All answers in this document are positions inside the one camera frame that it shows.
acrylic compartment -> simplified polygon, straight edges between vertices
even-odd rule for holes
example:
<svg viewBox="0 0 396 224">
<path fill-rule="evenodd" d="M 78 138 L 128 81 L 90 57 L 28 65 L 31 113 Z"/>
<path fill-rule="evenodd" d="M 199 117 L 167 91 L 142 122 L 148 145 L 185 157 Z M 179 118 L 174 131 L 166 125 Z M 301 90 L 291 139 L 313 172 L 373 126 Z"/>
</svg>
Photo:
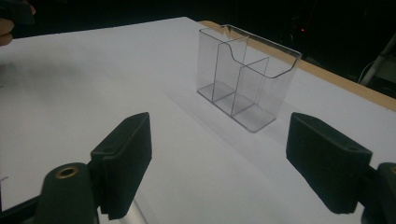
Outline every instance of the acrylic compartment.
<svg viewBox="0 0 396 224">
<path fill-rule="evenodd" d="M 197 91 L 255 133 L 276 119 L 301 56 L 231 25 L 202 29 Z"/>
</svg>

person's hand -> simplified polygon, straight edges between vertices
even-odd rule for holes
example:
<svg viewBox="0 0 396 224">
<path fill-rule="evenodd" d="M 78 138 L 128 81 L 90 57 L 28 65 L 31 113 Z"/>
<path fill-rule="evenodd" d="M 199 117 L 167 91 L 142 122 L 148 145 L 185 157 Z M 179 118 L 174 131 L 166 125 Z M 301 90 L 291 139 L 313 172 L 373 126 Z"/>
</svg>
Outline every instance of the person's hand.
<svg viewBox="0 0 396 224">
<path fill-rule="evenodd" d="M 32 14 L 35 15 L 35 9 L 31 7 Z M 11 30 L 14 28 L 14 22 L 0 18 L 0 46 L 7 45 L 12 41 Z"/>
</svg>

acrylic divider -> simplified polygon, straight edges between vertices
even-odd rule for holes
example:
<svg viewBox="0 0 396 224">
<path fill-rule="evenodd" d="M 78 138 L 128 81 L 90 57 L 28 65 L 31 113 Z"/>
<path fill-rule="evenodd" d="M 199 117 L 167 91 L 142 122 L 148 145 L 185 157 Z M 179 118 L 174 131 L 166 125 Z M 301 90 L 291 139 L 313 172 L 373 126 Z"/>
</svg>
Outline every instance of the acrylic divider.
<svg viewBox="0 0 396 224">
<path fill-rule="evenodd" d="M 301 54 L 230 25 L 199 38 L 198 93 L 252 133 L 274 121 Z"/>
</svg>

white surface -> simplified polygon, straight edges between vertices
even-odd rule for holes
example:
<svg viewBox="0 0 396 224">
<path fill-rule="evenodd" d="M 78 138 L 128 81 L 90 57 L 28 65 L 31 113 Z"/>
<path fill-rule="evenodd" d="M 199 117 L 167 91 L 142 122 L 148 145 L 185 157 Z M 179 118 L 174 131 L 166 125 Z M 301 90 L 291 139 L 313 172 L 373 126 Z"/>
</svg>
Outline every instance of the white surface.
<svg viewBox="0 0 396 224">
<path fill-rule="evenodd" d="M 297 71 L 278 119 L 248 133 L 195 92 L 200 28 L 181 18 L 0 48 L 3 206 L 39 194 L 52 168 L 88 162 L 117 124 L 148 111 L 153 160 L 135 197 L 147 223 L 360 223 L 361 207 L 332 214 L 286 160 L 290 113 L 371 149 L 375 168 L 396 161 L 396 114 Z"/>
</svg>

